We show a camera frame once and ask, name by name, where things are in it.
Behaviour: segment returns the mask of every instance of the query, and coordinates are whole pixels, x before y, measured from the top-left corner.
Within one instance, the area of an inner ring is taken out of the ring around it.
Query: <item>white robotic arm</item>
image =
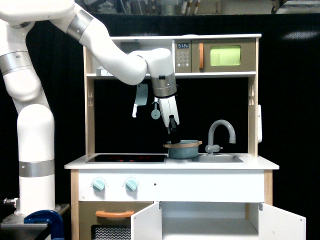
[[[54,118],[26,46],[26,35],[34,21],[44,20],[50,20],[87,47],[108,72],[126,84],[139,84],[149,70],[169,133],[174,136],[179,124],[174,97],[177,87],[169,50],[126,55],[112,42],[106,27],[74,0],[0,0],[0,70],[19,114],[20,212],[23,215],[55,209]]]

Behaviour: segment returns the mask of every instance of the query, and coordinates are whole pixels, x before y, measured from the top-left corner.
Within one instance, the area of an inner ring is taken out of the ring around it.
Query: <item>green microwave window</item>
[[[235,46],[212,46],[210,48],[211,66],[236,66],[240,65],[241,47]]]

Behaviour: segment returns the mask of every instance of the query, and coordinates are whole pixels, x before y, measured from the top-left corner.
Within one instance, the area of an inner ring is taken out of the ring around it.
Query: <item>black induction hob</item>
[[[99,154],[86,164],[93,163],[164,163],[167,155],[165,154]]]

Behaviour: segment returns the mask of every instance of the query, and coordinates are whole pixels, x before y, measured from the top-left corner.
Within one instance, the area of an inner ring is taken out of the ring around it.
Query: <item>black backdrop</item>
[[[320,15],[95,16],[114,37],[262,34],[259,104],[263,141],[258,154],[280,165],[273,174],[274,206],[307,217],[308,239],[317,239]],[[27,45],[55,118],[56,202],[69,203],[70,172],[64,165],[85,154],[83,49],[49,22],[35,24]],[[224,147],[223,152],[245,152],[247,113],[242,99],[247,95],[246,81],[178,80],[184,137],[202,140],[205,145],[210,124],[226,119],[234,125],[237,144],[227,143],[224,130],[214,139]],[[159,120],[149,118],[151,97],[149,106],[141,107],[138,118],[132,119],[134,88],[97,81],[95,90],[99,99],[97,152],[164,151],[160,146],[167,137],[165,129]],[[1,80],[0,199],[19,196],[16,120],[15,106]]]

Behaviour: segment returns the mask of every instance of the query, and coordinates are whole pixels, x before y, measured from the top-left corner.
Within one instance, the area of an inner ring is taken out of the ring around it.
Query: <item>faucet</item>
[[[228,131],[229,131],[229,143],[231,144],[235,144],[236,143],[236,133],[235,133],[235,129],[234,127],[230,124],[230,122],[226,121],[226,120],[217,120],[215,121],[210,129],[209,129],[209,136],[208,136],[208,145],[205,146],[205,151],[209,154],[214,154],[219,152],[221,149],[223,149],[222,147],[220,147],[219,145],[214,145],[214,133],[216,128],[219,125],[223,125],[225,126]]]

